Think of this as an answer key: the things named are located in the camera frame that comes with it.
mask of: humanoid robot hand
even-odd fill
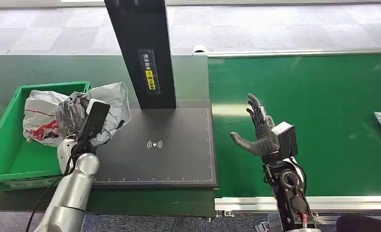
[[[266,111],[259,100],[253,95],[248,94],[248,104],[252,109],[246,108],[246,111],[252,118],[255,127],[256,140],[251,142],[242,138],[238,133],[231,132],[230,136],[233,142],[256,156],[264,156],[278,150],[278,139],[271,132],[275,126],[271,116]]]

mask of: red wire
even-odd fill
[[[305,213],[300,213],[300,217],[302,219],[303,226],[306,225],[307,227],[307,215]]]

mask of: gray carpet floor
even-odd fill
[[[381,47],[381,4],[168,7],[171,51],[340,50]],[[104,7],[0,9],[0,55],[121,54]],[[0,212],[0,232],[29,213]],[[33,225],[38,223],[37,215]],[[254,232],[263,215],[218,218],[87,215],[84,232]],[[334,231],[334,226],[321,226]]]

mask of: green table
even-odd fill
[[[205,57],[173,57],[173,66],[179,99],[192,99],[196,91],[203,95],[209,86],[220,189],[215,193],[143,190],[141,197],[155,200],[147,203],[136,201],[138,191],[94,191],[89,211],[212,216],[214,210],[274,210],[269,187],[262,182],[260,158],[232,144],[229,137],[231,131],[254,137],[245,111],[249,92],[261,100],[276,123],[296,126],[297,160],[308,176],[312,208],[352,210],[368,201],[371,204],[363,209],[381,209],[381,126],[373,114],[381,112],[381,53],[214,56],[207,61]],[[0,90],[0,115],[17,86],[80,80],[93,86],[123,81],[132,88],[119,56],[0,56],[0,86],[9,83],[4,94]],[[130,100],[134,99],[131,91]],[[29,192],[37,196],[39,190],[0,193],[0,198],[23,197]],[[114,204],[115,199],[127,200]],[[183,204],[172,207],[176,201]],[[137,205],[142,207],[132,210]],[[3,210],[29,208],[25,203],[0,203]]]

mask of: robot finger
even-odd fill
[[[236,132],[231,132],[230,133],[230,137],[232,138],[233,142],[236,145],[238,145],[238,146],[244,148],[245,150],[249,151],[250,145],[252,144],[251,141],[246,140],[246,139],[240,137],[240,135],[238,133],[236,133]]]

